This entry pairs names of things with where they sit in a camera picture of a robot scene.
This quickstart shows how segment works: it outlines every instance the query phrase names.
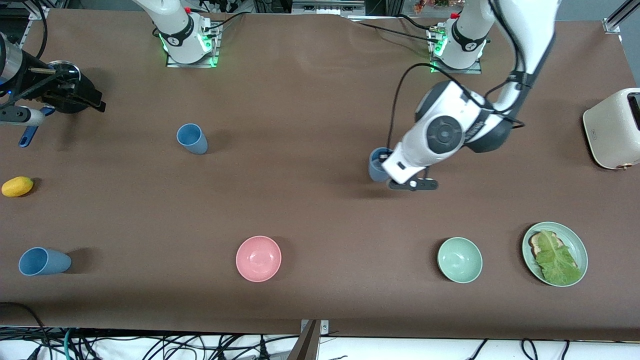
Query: cup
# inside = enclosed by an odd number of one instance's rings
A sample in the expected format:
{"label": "cup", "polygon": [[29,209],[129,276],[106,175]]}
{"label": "cup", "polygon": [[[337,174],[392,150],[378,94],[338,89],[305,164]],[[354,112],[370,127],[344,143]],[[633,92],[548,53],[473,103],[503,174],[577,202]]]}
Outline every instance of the cup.
{"label": "cup", "polygon": [[65,272],[71,267],[71,258],[60,252],[43,247],[33,247],[20,257],[18,269],[25,276],[52,275]]}
{"label": "cup", "polygon": [[202,133],[200,126],[196,124],[184,124],[180,126],[176,137],[180,145],[194,154],[202,155],[207,152],[209,148],[207,138]]}
{"label": "cup", "polygon": [[377,183],[382,183],[389,178],[389,175],[385,169],[382,168],[382,163],[378,159],[378,156],[383,152],[391,153],[391,149],[388,147],[378,147],[369,155],[369,177]]}

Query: toast with lettuce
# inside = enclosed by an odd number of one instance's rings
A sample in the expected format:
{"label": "toast with lettuce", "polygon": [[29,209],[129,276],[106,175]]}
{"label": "toast with lettuce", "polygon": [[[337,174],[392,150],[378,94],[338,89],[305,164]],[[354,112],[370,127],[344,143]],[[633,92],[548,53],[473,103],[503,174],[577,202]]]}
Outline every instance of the toast with lettuce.
{"label": "toast with lettuce", "polygon": [[571,285],[580,279],[578,269],[569,248],[552,231],[542,230],[529,241],[536,262],[545,280],[554,285]]}

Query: bread slice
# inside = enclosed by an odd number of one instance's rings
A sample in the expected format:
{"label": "bread slice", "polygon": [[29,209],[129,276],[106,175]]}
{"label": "bread slice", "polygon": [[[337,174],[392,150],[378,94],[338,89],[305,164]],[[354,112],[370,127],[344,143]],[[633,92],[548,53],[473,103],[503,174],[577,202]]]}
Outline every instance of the bread slice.
{"label": "bread slice", "polygon": [[[533,256],[538,256],[538,253],[541,251],[540,246],[538,245],[538,238],[540,237],[541,233],[536,233],[534,236],[531,236],[531,239],[529,240],[529,245],[531,245],[531,250],[533,251]],[[556,233],[551,232],[552,236],[554,237],[554,239],[556,239],[557,243],[558,243],[558,247],[560,246],[566,246],[562,240],[560,240],[558,238],[558,235]],[[578,267],[578,264],[576,264],[575,260],[573,261],[573,265],[575,265],[575,267]]]}

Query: blue handle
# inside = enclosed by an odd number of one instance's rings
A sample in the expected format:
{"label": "blue handle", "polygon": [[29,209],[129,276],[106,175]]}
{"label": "blue handle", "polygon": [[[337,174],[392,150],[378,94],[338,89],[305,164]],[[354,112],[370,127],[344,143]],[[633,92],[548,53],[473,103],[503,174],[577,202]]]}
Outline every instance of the blue handle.
{"label": "blue handle", "polygon": [[[53,114],[54,112],[56,112],[56,110],[54,108],[44,107],[40,109],[40,112],[42,112],[44,116],[47,117]],[[29,144],[31,144],[31,141],[33,140],[33,137],[36,135],[36,131],[38,131],[37,126],[27,126],[27,128],[24,130],[24,133],[22,133],[22,137],[20,137],[18,146],[19,147],[29,146]]]}
{"label": "blue handle", "polygon": [[36,131],[38,130],[37,126],[27,126],[20,138],[20,142],[18,143],[19,147],[27,147],[31,144],[33,140],[33,136],[36,135]]}

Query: pink bowl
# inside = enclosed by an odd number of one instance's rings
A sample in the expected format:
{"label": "pink bowl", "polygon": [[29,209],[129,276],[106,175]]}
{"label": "pink bowl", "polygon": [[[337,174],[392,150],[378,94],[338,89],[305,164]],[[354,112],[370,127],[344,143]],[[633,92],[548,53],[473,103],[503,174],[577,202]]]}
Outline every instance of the pink bowl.
{"label": "pink bowl", "polygon": [[278,272],[281,261],[280,247],[266,236],[248,238],[240,245],[236,254],[238,272],[253,282],[272,278]]}

